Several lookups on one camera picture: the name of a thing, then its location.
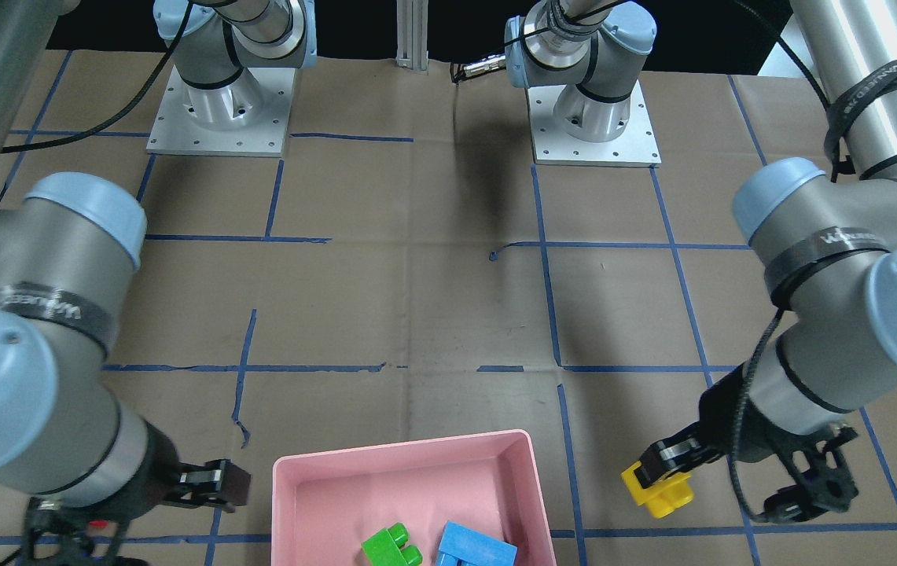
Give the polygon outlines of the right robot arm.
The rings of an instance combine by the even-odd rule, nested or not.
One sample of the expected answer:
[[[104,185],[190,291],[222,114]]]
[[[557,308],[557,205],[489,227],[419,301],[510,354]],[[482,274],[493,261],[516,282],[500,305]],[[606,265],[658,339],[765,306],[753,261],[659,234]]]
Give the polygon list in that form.
[[[74,8],[0,1],[0,154],[48,35]],[[128,524],[157,505],[247,504],[249,473],[185,465],[97,380],[145,233],[131,193],[79,172],[46,176],[0,211],[0,486],[30,495],[30,513]]]

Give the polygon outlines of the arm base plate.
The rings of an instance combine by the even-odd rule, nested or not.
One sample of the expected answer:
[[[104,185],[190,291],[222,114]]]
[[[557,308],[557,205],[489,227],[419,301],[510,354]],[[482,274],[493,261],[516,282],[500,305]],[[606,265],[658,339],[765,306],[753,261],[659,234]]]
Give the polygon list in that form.
[[[247,68],[231,85],[201,90],[171,75],[147,152],[176,156],[282,156],[297,69]]]
[[[616,110],[561,114],[563,86],[526,90],[536,164],[656,167],[663,163],[639,80]]]

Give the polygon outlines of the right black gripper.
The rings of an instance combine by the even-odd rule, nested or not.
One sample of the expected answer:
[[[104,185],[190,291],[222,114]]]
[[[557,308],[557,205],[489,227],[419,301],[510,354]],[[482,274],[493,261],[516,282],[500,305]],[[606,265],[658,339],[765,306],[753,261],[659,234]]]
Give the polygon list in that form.
[[[252,476],[230,459],[203,465],[182,465],[174,442],[157,427],[145,423],[149,434],[142,465],[128,483],[102,502],[102,519],[131,522],[145,515],[174,491],[174,506],[200,506],[235,513],[249,502]]]

